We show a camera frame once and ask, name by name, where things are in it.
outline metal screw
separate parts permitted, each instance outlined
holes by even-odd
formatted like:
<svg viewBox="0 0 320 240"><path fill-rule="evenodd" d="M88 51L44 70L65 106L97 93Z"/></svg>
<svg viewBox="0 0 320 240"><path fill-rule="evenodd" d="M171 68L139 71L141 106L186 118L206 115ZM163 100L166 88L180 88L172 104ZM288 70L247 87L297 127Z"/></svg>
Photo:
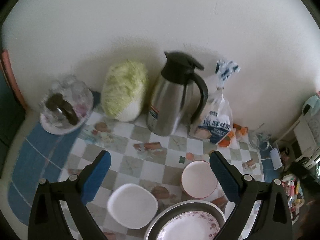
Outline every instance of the metal screw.
<svg viewBox="0 0 320 240"><path fill-rule="evenodd" d="M72 174L70 177L69 177L69 180L71 180L71 181L75 181L75 180L77 180L78 179L78 175L76 175L76 174Z"/></svg>
<svg viewBox="0 0 320 240"><path fill-rule="evenodd" d="M281 181L279 179L275 179L274 182L277 184L277 185L281 185Z"/></svg>
<svg viewBox="0 0 320 240"><path fill-rule="evenodd" d="M246 181L251 181L252 180L252 177L249 175L249 174L245 174L243 176L243 178L246 180Z"/></svg>
<svg viewBox="0 0 320 240"><path fill-rule="evenodd" d="M39 179L39 184L44 185L47 182L45 178Z"/></svg>

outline blue gripper pad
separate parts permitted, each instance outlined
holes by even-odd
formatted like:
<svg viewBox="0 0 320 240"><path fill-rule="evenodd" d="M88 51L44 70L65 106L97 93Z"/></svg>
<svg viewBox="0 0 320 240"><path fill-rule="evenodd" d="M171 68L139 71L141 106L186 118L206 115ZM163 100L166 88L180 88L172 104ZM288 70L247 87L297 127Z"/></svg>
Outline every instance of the blue gripper pad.
<svg viewBox="0 0 320 240"><path fill-rule="evenodd" d="M110 165L111 155L106 151L82 187L81 201L84 205L94 199L104 177L110 168Z"/></svg>
<svg viewBox="0 0 320 240"><path fill-rule="evenodd" d="M226 165L229 165L230 168L235 168L235 166L230 165L229 163L226 163ZM236 182L236 180L232 177L226 166L222 163L222 161L218 158L218 156L213 152L210 156L210 167L217 177L223 191L225 192L227 198L229 201L234 202L235 204L238 204L240 201L239 196L239 184Z"/></svg>

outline black thermos handle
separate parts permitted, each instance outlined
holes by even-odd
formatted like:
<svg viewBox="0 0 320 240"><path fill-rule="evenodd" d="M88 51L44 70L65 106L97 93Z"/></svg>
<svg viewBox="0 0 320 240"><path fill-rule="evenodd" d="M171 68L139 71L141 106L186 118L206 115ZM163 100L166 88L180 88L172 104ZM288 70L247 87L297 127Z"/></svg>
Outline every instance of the black thermos handle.
<svg viewBox="0 0 320 240"><path fill-rule="evenodd" d="M207 85L205 84L204 80L196 73L192 73L190 75L190 79L193 80L199 90L200 90L200 102L199 105L196 109L196 111L193 113L191 117L191 123L193 123L202 113L202 110L204 109L205 104L207 103L208 100L208 88Z"/></svg>

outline light blue cloth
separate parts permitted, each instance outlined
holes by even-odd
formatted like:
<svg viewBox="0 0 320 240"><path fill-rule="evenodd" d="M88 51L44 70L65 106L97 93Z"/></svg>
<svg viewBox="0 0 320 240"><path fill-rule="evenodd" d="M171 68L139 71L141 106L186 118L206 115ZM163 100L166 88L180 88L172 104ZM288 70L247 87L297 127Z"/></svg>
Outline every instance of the light blue cloth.
<svg viewBox="0 0 320 240"><path fill-rule="evenodd" d="M320 109L320 98L318 96L312 96L310 97L304 104L302 107L302 111L303 109L306 107L306 105L310 106L310 114L311 116L315 115L319 109Z"/></svg>

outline label on thermos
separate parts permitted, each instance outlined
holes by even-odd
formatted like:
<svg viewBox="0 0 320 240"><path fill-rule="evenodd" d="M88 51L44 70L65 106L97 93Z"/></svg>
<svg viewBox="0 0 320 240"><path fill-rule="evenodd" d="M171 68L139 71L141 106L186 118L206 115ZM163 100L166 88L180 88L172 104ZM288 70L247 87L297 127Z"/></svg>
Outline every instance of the label on thermos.
<svg viewBox="0 0 320 240"><path fill-rule="evenodd" d="M156 125L158 122L158 114L159 114L159 111L154 106L151 106L149 110L148 124L152 129L156 128Z"/></svg>

